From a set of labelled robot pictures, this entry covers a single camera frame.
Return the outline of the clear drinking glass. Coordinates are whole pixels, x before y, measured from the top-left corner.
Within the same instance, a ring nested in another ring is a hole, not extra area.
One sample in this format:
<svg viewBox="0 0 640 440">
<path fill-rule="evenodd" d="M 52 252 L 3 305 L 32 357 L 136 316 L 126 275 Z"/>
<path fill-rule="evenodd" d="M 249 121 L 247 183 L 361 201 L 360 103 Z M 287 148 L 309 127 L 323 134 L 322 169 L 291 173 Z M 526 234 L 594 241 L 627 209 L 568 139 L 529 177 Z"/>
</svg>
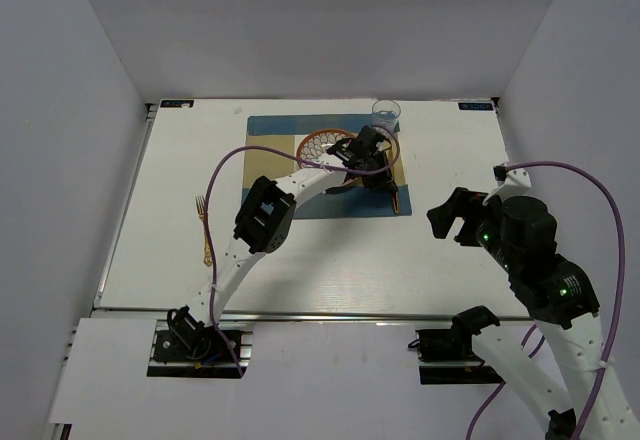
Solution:
<svg viewBox="0 0 640 440">
<path fill-rule="evenodd" d="M 396 132 L 401 113 L 401 106 L 397 102 L 386 99 L 376 100 L 371 107 L 372 123 L 384 125 L 388 130 Z"/>
</svg>

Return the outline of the blue and tan placemat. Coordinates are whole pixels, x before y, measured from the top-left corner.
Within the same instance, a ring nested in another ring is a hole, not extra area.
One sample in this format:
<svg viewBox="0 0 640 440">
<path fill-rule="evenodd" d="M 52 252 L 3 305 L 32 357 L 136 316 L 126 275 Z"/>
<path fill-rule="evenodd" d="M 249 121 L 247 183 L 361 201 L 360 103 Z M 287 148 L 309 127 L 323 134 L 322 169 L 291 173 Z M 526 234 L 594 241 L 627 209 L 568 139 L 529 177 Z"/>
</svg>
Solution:
<svg viewBox="0 0 640 440">
<path fill-rule="evenodd" d="M 370 114 L 320 114 L 320 115 L 273 115 L 251 116 L 247 120 L 246 144 L 270 147 L 295 155 L 295 136 L 306 135 L 317 130 L 333 128 L 353 133 L 355 136 L 363 126 L 373 124 Z M 262 151 L 245 154 L 242 194 L 247 195 L 254 181 L 260 176 L 277 179 L 300 169 L 301 164 Z M 392 175 L 398 186 L 400 214 L 392 209 L 391 194 L 366 189 L 361 180 L 344 185 L 355 189 L 342 195 L 325 193 L 306 202 L 296 211 L 297 219 L 377 218 L 410 216 L 412 206 L 409 186 L 405 179 L 401 161 L 392 167 Z"/>
</svg>

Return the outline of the gold fork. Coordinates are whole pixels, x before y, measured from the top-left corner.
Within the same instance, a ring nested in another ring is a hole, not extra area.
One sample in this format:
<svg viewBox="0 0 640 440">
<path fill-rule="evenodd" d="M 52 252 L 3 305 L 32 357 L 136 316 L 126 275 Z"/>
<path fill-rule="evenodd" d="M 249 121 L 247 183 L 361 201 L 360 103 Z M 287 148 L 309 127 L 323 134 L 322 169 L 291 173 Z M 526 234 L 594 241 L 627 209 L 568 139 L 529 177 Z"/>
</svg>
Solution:
<svg viewBox="0 0 640 440">
<path fill-rule="evenodd" d="M 197 214 L 202 224 L 202 227 L 205 227 L 205 205 L 204 205 L 204 197 L 202 195 L 198 195 L 195 197 L 195 205 L 196 205 Z M 206 237 L 206 231 L 203 231 L 203 238 L 204 238 L 203 263 L 207 267 L 212 267 L 213 257 L 212 257 L 209 242 Z"/>
</svg>

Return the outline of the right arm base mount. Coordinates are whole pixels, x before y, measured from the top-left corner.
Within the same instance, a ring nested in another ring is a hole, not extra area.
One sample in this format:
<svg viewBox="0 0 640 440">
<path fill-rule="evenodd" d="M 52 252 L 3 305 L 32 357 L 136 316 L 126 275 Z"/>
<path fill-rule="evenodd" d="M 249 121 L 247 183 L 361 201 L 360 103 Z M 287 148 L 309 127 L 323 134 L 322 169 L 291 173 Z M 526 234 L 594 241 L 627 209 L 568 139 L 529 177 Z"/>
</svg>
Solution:
<svg viewBox="0 0 640 440">
<path fill-rule="evenodd" d="M 423 329 L 407 348 L 417 354 L 421 385 L 497 385 L 502 378 L 452 329 Z"/>
</svg>

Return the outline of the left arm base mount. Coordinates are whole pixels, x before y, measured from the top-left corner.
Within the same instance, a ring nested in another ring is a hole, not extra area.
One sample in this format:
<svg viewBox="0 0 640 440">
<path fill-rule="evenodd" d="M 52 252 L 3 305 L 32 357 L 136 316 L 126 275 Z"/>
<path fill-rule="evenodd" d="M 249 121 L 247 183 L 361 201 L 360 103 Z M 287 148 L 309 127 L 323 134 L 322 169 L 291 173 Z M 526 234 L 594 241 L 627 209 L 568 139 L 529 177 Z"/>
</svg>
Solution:
<svg viewBox="0 0 640 440">
<path fill-rule="evenodd" d="M 156 329 L 147 376 L 151 378 L 240 379 L 251 355 L 248 331 L 223 330 L 197 321 L 188 307 L 171 309 Z"/>
</svg>

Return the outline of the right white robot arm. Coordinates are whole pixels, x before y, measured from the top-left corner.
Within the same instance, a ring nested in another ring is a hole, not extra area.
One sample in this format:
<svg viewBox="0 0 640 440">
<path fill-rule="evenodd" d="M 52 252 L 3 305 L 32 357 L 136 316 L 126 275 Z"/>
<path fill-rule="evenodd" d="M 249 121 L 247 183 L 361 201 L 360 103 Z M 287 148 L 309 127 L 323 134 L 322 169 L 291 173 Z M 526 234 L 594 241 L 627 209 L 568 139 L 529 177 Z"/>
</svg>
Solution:
<svg viewBox="0 0 640 440">
<path fill-rule="evenodd" d="M 639 421 L 604 351 L 599 302 L 587 274 L 556 251 L 555 218 L 540 200 L 456 188 L 428 211 L 433 235 L 483 248 L 546 340 L 564 383 L 558 385 L 512 342 L 484 306 L 453 318 L 451 344 L 461 357 L 486 361 L 534 416 L 547 439 L 636 439 Z"/>
</svg>

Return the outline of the gold knife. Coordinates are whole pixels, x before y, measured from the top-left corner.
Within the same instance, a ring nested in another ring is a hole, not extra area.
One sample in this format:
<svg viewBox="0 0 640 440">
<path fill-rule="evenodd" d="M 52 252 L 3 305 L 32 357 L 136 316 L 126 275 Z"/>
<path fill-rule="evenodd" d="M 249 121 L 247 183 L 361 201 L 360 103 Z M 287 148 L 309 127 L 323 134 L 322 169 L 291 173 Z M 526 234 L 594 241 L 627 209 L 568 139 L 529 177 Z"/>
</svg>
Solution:
<svg viewBox="0 0 640 440">
<path fill-rule="evenodd" d="M 398 196 L 398 192 L 393 192 L 391 194 L 391 203 L 392 203 L 392 209 L 395 215 L 399 215 L 400 214 L 400 205 L 399 205 L 399 196 Z"/>
</svg>

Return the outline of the patterned ceramic plate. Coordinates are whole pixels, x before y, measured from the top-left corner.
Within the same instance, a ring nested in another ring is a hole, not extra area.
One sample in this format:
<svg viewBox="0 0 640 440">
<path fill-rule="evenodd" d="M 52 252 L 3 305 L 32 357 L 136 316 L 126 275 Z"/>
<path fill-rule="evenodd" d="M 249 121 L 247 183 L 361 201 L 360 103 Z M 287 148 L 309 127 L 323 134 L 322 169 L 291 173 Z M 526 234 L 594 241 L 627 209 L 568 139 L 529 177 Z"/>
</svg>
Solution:
<svg viewBox="0 0 640 440">
<path fill-rule="evenodd" d="M 306 135 L 296 135 L 294 154 L 304 160 L 316 162 L 326 150 L 345 138 L 354 138 L 351 132 L 342 129 L 321 129 Z"/>
</svg>

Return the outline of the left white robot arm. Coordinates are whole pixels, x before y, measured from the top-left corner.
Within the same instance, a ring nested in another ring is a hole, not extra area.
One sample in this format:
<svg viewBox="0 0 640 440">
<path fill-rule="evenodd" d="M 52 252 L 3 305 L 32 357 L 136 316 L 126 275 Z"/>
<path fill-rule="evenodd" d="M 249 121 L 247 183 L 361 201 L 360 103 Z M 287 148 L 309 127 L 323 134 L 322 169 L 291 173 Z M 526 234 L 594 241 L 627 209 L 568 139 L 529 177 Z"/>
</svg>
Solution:
<svg viewBox="0 0 640 440">
<path fill-rule="evenodd" d="M 275 154 L 303 167 L 277 179 L 261 176 L 254 181 L 235 216 L 226 250 L 216 255 L 209 225 L 213 187 L 232 156 L 251 150 Z M 216 166 L 202 202 L 211 274 L 192 301 L 170 310 L 167 316 L 169 331 L 177 339 L 180 351 L 188 358 L 199 359 L 209 352 L 216 337 L 226 339 L 219 321 L 227 303 L 257 262 L 284 244 L 294 214 L 301 206 L 355 179 L 373 191 L 392 191 L 396 188 L 392 167 L 399 157 L 397 136 L 384 124 L 362 127 L 356 137 L 333 142 L 313 160 L 261 145 L 239 147 L 226 154 Z"/>
</svg>

